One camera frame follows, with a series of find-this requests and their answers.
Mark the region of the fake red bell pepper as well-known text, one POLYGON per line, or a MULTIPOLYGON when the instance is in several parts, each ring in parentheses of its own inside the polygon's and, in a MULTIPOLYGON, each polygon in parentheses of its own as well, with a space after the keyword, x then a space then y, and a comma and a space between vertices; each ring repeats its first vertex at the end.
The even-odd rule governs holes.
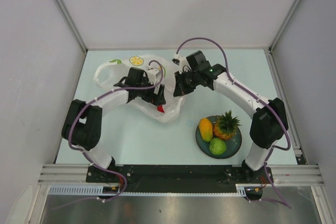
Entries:
POLYGON ((157 107, 157 110, 161 113, 165 113, 164 109, 163 109, 163 106, 162 105, 158 105, 157 107))

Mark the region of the white printed plastic bag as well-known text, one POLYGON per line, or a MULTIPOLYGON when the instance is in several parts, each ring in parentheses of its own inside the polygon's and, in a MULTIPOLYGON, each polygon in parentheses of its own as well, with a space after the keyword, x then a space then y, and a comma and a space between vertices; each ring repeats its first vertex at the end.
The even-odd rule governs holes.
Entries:
POLYGON ((94 74, 94 82, 104 91, 124 87, 152 87, 146 90, 126 90, 109 95, 97 102, 107 114, 123 102, 142 111, 161 123, 175 120, 184 104, 185 97, 174 97, 175 73, 179 66, 156 55, 132 56, 113 59, 101 64, 94 74))

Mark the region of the fake orange green mango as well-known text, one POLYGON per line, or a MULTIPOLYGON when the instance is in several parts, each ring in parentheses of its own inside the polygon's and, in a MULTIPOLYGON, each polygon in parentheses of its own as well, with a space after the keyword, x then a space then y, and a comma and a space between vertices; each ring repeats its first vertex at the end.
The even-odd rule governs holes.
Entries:
POLYGON ((213 125, 208 118, 200 119, 198 128, 203 141, 210 142, 213 139, 213 125))

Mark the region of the fake orange pineapple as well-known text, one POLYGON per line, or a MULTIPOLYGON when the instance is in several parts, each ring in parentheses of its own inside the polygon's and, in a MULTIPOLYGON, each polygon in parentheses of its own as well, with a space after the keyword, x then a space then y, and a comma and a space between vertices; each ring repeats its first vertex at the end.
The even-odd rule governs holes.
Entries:
POLYGON ((237 116, 233 117, 232 111, 229 110, 216 117, 213 133, 223 141, 230 140, 236 135, 239 126, 241 126, 239 118, 237 116))

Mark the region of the fake green lime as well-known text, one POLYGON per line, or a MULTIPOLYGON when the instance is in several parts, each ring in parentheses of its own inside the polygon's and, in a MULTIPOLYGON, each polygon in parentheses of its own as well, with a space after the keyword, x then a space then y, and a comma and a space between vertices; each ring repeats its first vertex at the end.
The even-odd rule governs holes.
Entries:
POLYGON ((209 144, 209 151, 213 154, 213 155, 222 155, 226 152, 227 150, 227 146, 226 143, 219 139, 219 138, 213 138, 210 141, 209 144))

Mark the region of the dark blue ceramic plate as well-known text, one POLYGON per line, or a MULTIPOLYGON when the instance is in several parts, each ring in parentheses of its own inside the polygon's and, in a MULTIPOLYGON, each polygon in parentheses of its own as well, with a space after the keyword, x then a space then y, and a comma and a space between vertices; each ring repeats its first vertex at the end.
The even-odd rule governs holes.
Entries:
POLYGON ((196 143, 207 156, 227 159, 234 156, 242 145, 241 126, 231 110, 222 115, 202 118, 195 131, 196 143))

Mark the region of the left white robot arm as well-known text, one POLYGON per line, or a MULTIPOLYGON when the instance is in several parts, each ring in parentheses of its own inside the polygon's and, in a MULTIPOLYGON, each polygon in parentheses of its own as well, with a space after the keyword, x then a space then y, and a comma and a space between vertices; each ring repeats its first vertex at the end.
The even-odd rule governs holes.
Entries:
POLYGON ((71 102, 64 125, 62 138, 72 150, 80 151, 91 165, 98 168, 98 176, 105 182, 115 178, 115 160, 100 146, 102 118, 113 109, 135 98, 163 105, 163 67, 143 70, 132 67, 110 91, 90 102, 75 99, 71 102))

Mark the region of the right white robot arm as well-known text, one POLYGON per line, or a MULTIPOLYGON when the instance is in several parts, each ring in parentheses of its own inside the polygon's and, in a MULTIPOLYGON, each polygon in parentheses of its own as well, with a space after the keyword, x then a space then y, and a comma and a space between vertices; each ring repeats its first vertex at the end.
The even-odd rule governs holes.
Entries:
POLYGON ((251 118, 249 135, 253 143, 242 163, 242 176, 245 181, 254 183, 261 177, 263 166, 277 141, 289 136, 283 101, 257 95, 233 78, 227 67, 211 65, 201 51, 187 57, 175 54, 172 61, 179 67, 174 74, 174 96, 187 95, 197 86, 208 87, 229 98, 251 118))

